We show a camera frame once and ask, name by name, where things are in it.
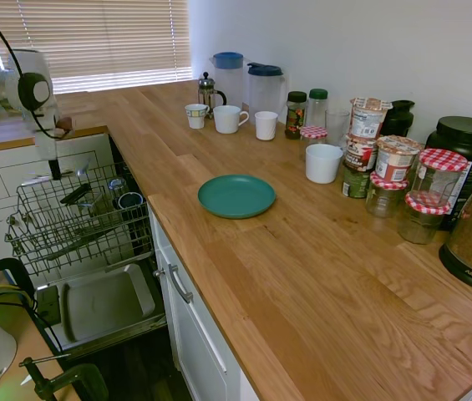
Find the window blind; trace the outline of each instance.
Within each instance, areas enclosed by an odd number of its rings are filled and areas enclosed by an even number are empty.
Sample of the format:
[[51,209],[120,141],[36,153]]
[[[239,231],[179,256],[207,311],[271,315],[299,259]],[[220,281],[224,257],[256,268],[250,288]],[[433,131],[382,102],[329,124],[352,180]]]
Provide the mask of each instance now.
[[187,0],[0,0],[0,29],[44,52],[56,93],[191,79]]

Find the blue lid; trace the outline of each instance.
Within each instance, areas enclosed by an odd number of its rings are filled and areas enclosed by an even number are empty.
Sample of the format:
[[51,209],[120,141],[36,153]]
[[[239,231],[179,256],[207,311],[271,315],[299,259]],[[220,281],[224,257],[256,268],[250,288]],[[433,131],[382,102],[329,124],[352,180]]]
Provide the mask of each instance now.
[[265,65],[259,63],[249,63],[249,74],[258,75],[260,77],[277,77],[283,75],[282,69],[276,65]]
[[213,56],[213,65],[216,69],[243,68],[243,54],[234,52],[217,53]]

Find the wire rack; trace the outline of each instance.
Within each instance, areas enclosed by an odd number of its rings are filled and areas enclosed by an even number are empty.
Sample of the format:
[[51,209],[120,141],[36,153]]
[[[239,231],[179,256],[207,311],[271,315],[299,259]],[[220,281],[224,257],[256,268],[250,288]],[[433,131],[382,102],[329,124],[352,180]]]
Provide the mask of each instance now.
[[[80,186],[84,195],[62,203]],[[23,184],[17,195],[5,241],[30,274],[78,262],[110,266],[152,251],[146,204],[124,163]]]

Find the green lid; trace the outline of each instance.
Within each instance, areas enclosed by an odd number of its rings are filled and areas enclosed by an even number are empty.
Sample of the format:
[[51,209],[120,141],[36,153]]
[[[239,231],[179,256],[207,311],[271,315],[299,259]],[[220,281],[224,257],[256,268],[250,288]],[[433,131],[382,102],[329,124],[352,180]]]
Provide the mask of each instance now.
[[287,101],[293,103],[304,103],[306,102],[306,92],[294,90],[293,92],[287,94]]
[[462,144],[472,144],[472,118],[451,115],[442,117],[436,126],[438,133]]
[[310,91],[310,99],[325,100],[328,97],[328,91],[325,89],[312,89]]

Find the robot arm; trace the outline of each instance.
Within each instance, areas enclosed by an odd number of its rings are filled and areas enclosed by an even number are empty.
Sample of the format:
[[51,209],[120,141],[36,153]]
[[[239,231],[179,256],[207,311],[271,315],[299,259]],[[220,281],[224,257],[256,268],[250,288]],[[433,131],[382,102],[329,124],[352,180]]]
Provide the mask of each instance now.
[[55,140],[62,135],[57,134],[60,115],[48,63],[42,53],[34,50],[16,50],[14,53],[22,76],[11,59],[11,69],[0,69],[0,109],[21,111],[33,132],[41,160],[57,160]]

